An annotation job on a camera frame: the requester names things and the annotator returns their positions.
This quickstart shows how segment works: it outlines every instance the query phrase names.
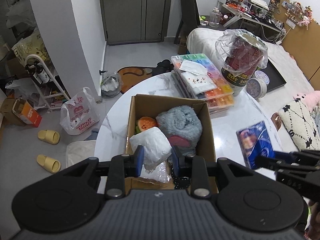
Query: orange box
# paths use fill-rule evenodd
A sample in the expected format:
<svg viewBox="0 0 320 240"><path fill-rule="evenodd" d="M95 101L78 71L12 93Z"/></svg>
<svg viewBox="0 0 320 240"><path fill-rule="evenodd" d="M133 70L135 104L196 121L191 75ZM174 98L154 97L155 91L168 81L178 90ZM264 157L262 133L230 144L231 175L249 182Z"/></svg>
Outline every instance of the orange box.
<svg viewBox="0 0 320 240"><path fill-rule="evenodd" d="M33 127L38 127L42 117L36 110L26 101L18 98L12 108L12 112L19 117L24 123Z"/></svg>

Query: gray door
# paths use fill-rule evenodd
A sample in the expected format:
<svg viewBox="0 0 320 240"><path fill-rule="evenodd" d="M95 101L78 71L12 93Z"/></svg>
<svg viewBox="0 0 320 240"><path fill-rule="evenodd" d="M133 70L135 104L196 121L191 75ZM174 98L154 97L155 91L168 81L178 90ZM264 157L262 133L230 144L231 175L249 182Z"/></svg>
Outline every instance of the gray door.
<svg viewBox="0 0 320 240"><path fill-rule="evenodd" d="M146 41L161 41L165 0L147 0Z"/></svg>
<svg viewBox="0 0 320 240"><path fill-rule="evenodd" d="M141 41L141 0L103 0L108 43Z"/></svg>

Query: ribbed gray panel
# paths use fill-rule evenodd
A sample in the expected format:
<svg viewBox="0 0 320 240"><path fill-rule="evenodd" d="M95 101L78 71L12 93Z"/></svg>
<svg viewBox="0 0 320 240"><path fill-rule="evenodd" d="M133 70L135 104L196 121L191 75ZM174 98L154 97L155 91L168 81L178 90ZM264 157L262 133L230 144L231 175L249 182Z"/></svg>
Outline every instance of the ribbed gray panel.
<svg viewBox="0 0 320 240"><path fill-rule="evenodd" d="M109 200L100 214L76 230L41 235L21 231L16 240L303 240L295 230L274 234L249 233L221 217L209 201L191 198L185 190L132 190L128 197Z"/></svg>

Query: pink plush toy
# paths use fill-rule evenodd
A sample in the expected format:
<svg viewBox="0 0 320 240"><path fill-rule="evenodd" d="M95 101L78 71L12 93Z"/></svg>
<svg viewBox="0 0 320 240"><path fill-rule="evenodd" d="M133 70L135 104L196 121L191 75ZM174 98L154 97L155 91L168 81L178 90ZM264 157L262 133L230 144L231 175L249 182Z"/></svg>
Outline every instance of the pink plush toy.
<svg viewBox="0 0 320 240"><path fill-rule="evenodd" d="M309 111L313 111L313 107L320 101L320 91L314 91L308 95L299 93L293 99L300 98L302 102L308 107Z"/></svg>

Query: bottle label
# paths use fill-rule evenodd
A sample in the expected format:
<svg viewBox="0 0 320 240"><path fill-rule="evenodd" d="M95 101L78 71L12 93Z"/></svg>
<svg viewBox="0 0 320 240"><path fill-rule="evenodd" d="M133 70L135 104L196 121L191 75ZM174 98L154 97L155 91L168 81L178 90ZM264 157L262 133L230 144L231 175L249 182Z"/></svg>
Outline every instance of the bottle label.
<svg viewBox="0 0 320 240"><path fill-rule="evenodd" d="M38 74L37 74L36 72L33 74L33 76L34 76L34 78L39 82L39 84L42 83L41 78L38 76Z"/></svg>
<svg viewBox="0 0 320 240"><path fill-rule="evenodd" d="M43 70L41 73L38 74L39 77L41 78L41 80L43 81L43 83L47 83L49 82L50 78L48 76L48 74L46 73L45 70Z"/></svg>

